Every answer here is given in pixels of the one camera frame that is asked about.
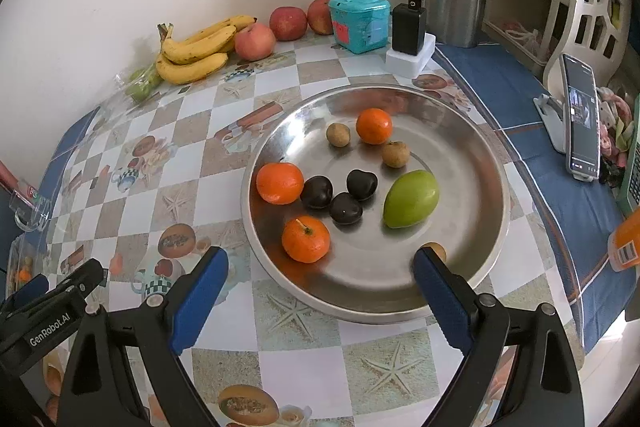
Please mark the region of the green mango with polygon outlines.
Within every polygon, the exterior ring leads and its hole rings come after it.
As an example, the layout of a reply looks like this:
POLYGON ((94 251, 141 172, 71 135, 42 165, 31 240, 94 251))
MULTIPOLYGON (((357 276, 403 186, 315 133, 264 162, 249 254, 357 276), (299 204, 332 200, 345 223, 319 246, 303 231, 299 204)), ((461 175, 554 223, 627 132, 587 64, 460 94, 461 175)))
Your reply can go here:
POLYGON ((430 217, 439 203, 439 185, 434 174, 414 170, 400 176, 387 192, 383 222, 391 229, 413 227, 430 217))

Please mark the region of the orange tangerine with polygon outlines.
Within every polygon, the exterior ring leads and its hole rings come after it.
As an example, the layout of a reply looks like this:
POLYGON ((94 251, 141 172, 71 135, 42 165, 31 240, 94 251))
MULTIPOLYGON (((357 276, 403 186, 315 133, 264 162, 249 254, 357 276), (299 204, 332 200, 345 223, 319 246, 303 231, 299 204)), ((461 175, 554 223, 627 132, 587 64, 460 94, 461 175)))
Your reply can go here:
POLYGON ((356 131, 362 142, 381 145, 393 134, 393 119, 383 109, 367 108, 358 115, 356 131))
POLYGON ((304 177, 290 162, 270 162, 259 169, 256 176, 259 196, 271 205, 288 205, 303 192, 304 177))
POLYGON ((331 236, 322 221, 305 215, 286 222, 281 244, 288 257, 310 265, 329 252, 331 236))

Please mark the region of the dark plum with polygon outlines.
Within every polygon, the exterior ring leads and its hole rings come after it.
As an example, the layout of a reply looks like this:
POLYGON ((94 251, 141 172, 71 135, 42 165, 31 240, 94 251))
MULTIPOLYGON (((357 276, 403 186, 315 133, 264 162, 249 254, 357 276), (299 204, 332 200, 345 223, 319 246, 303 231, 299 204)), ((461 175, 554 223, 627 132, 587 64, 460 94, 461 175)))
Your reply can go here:
POLYGON ((326 176, 312 176, 305 181, 299 198, 305 208, 326 209, 333 199, 333 184, 326 176))
POLYGON ((342 227, 356 225, 362 218, 362 207, 357 199, 354 199, 348 192, 343 192, 334 196, 329 205, 331 219, 342 227))
POLYGON ((373 172, 354 169, 347 175, 346 187, 354 199, 363 202, 376 192, 378 177, 373 172))

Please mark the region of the brown kiwi fruit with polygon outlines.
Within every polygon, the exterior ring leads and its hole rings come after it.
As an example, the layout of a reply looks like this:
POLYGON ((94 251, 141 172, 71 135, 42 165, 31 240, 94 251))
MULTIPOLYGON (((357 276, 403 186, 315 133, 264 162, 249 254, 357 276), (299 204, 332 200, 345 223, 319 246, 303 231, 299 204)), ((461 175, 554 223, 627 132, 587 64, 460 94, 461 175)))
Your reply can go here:
POLYGON ((405 142, 386 143, 381 150, 384 165, 393 169, 404 168, 410 159, 410 148, 405 142))

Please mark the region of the small brown kiwi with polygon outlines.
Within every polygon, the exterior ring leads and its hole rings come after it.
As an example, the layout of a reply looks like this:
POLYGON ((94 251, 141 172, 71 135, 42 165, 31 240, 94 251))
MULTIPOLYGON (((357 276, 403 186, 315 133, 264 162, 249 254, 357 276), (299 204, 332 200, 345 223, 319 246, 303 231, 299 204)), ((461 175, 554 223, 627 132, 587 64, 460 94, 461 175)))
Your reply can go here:
POLYGON ((337 148, 343 148, 350 144, 350 130, 346 124, 334 122, 326 129, 326 139, 337 148))

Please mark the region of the bag of green fruits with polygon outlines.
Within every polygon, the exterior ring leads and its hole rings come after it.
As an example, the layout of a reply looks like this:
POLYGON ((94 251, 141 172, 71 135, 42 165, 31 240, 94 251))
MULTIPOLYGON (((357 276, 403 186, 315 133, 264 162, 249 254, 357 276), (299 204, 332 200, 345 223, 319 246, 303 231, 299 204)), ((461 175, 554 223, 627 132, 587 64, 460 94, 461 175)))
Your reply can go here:
POLYGON ((144 102, 163 83, 155 65, 141 67, 133 72, 123 72, 115 77, 117 88, 136 104, 144 102))

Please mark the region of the clear glass mug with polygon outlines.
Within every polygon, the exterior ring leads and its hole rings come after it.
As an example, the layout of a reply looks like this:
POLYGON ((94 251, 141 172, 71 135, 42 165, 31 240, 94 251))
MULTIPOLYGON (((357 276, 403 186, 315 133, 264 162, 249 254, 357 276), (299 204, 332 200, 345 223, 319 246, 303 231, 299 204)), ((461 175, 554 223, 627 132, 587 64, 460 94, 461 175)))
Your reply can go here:
POLYGON ((51 217, 52 202, 24 179, 17 181, 10 203, 17 228, 23 232, 42 232, 51 217))

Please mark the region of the orange bottle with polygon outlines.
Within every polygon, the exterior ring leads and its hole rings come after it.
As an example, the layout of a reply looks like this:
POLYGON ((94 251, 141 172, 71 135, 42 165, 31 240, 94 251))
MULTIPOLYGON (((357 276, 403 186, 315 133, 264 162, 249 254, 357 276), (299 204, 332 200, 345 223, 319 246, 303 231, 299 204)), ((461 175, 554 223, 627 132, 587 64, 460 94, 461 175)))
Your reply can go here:
POLYGON ((608 260, 616 272, 640 263, 640 208, 621 223, 608 238, 608 260))

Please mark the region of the patterned tablecloth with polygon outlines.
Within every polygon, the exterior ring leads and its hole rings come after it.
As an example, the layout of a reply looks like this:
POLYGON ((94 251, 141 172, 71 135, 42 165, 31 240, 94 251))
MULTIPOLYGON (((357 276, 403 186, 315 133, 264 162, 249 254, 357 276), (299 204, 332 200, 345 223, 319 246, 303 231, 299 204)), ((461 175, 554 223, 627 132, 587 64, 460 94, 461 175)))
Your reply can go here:
MULTIPOLYGON (((110 275, 93 299, 111 309, 134 306, 160 234, 186 223, 198 243, 224 247, 231 260, 219 303, 182 356, 208 404, 224 387, 248 384, 273 396, 283 426, 420 424, 461 359, 433 317, 358 325, 301 305, 254 259, 233 199, 250 152, 285 109, 348 84, 394 82, 380 54, 355 55, 310 35, 280 44, 257 66, 234 64, 188 87, 160 87, 124 115, 81 118, 58 144, 42 184, 54 204, 47 231, 36 233, 48 248, 43 274, 56 282, 76 261, 96 258, 110 275)), ((637 369, 623 356, 637 346, 637 331, 615 317, 592 350, 582 347, 584 319, 573 298, 611 270, 600 259, 585 282, 562 281, 568 228, 542 200, 524 152, 542 129, 532 103, 539 83, 501 46, 486 43, 441 46, 413 87, 470 117, 503 162, 510 229, 480 286, 513 306, 551 300, 558 307, 579 365, 586 422, 600 424, 637 369)))

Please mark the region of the steel round tray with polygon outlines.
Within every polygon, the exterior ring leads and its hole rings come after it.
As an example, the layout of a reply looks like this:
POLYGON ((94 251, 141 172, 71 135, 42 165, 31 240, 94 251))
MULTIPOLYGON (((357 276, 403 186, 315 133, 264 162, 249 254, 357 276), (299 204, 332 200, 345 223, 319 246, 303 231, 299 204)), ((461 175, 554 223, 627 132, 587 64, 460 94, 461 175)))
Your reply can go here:
POLYGON ((390 324, 427 312, 411 269, 423 244, 442 246, 447 268, 469 285, 487 277, 509 228, 511 202, 501 162, 469 117, 416 90, 360 84, 307 98, 260 139, 245 170, 241 212, 255 258, 284 291, 343 321, 390 324), (371 107, 390 115, 393 139, 408 145, 407 170, 431 173, 439 188, 434 211, 408 228, 392 229, 383 221, 384 200, 399 171, 384 165, 378 148, 353 139, 340 150, 326 139, 330 124, 355 124, 371 107), (336 193, 345 191, 352 170, 378 178, 354 225, 338 225, 326 211, 316 212, 331 247, 310 265, 288 257, 281 244, 284 226, 305 213, 303 204, 271 205, 257 192, 259 169, 278 161, 295 165, 305 178, 325 176, 336 193))

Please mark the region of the smartphone on stand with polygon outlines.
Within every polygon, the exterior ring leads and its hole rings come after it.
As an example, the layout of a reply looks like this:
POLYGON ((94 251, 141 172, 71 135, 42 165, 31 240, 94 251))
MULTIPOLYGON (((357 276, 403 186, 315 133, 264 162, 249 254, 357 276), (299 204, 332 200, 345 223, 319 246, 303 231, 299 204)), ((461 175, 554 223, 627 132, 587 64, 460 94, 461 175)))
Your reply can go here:
POLYGON ((578 58, 561 54, 564 86, 566 168, 582 182, 599 178, 600 115, 592 68, 578 58))

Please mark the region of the white phone stand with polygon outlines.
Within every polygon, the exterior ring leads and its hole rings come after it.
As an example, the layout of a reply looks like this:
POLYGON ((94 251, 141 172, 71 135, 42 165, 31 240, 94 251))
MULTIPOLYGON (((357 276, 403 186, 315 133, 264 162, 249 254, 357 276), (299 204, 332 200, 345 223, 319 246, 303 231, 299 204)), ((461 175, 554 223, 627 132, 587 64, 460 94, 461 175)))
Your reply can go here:
POLYGON ((565 121, 565 107, 554 96, 541 94, 533 98, 533 103, 544 127, 547 130, 553 148, 560 154, 568 152, 570 127, 565 121))

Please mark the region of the yellow banana bunch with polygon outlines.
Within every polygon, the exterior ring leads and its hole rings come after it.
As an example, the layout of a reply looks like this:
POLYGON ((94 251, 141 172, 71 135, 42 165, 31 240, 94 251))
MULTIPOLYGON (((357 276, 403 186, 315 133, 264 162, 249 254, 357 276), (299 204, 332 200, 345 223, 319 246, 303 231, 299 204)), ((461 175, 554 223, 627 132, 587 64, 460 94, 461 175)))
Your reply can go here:
POLYGON ((172 35, 173 24, 158 24, 160 53, 155 70, 175 86, 202 80, 228 62, 235 36, 256 22, 257 18, 250 15, 228 17, 181 41, 172 35))

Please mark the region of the white plastic chair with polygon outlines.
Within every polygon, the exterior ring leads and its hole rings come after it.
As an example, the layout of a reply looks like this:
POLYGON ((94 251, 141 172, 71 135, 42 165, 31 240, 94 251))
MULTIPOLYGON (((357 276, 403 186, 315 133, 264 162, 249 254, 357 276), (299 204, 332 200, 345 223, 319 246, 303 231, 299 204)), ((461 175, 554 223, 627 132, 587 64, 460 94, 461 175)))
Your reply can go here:
POLYGON ((561 56, 568 54, 589 65, 598 86, 617 72, 625 54, 631 0, 568 0, 562 37, 544 69, 544 87, 564 98, 561 56))

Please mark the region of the pink apple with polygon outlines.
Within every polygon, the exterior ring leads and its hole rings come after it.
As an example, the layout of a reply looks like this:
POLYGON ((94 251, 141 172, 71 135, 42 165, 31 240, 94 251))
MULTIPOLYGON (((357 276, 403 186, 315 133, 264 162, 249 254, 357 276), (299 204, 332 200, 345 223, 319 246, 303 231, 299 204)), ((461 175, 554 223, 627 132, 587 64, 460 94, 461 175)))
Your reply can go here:
POLYGON ((240 30, 234 38, 236 54, 242 60, 255 62, 269 56, 276 45, 272 30, 262 24, 254 23, 240 30))

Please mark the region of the black power adapter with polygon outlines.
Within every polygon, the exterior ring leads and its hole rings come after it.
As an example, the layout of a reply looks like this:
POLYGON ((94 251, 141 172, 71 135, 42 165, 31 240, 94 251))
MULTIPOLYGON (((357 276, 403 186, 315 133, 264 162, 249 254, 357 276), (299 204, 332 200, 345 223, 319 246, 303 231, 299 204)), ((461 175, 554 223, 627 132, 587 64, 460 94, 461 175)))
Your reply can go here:
POLYGON ((425 27, 422 0, 408 0, 396 5, 392 11, 393 50, 417 56, 423 48, 425 27))

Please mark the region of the red apple middle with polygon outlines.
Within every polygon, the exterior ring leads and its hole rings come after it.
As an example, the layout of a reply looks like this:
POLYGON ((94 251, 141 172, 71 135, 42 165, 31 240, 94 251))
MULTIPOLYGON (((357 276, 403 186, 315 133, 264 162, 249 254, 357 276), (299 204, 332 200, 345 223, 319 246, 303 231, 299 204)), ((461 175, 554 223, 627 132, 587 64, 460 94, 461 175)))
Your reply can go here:
POLYGON ((306 34, 306 13, 297 6, 280 6, 271 13, 269 27, 278 41, 297 40, 306 34))

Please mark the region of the red apple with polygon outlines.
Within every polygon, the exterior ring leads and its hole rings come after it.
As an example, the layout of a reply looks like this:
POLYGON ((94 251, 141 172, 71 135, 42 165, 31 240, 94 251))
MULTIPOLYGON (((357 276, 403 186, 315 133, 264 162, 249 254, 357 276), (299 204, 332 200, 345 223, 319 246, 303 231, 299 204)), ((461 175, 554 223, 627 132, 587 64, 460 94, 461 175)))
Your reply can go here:
POLYGON ((306 34, 306 13, 297 6, 280 6, 271 13, 269 27, 278 41, 297 40, 306 34))
POLYGON ((308 6, 307 22, 317 35, 328 36, 333 34, 330 0, 314 0, 308 6))

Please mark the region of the teal plastic container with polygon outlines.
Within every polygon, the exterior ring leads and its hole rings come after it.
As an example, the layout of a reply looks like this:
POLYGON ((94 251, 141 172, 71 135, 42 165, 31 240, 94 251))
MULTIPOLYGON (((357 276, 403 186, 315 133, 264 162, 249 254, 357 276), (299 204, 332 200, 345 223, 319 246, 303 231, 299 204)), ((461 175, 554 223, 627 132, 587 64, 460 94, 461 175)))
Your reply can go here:
POLYGON ((336 42, 353 54, 387 46, 390 2, 387 0, 330 0, 336 42))

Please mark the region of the red apple right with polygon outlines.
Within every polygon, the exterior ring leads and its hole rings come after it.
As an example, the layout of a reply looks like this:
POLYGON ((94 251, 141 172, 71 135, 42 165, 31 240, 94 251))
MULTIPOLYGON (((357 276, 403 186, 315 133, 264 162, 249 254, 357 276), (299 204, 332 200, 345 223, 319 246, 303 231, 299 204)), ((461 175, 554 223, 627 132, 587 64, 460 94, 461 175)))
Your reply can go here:
POLYGON ((307 22, 317 35, 328 36, 333 34, 330 0, 314 0, 308 6, 307 22))

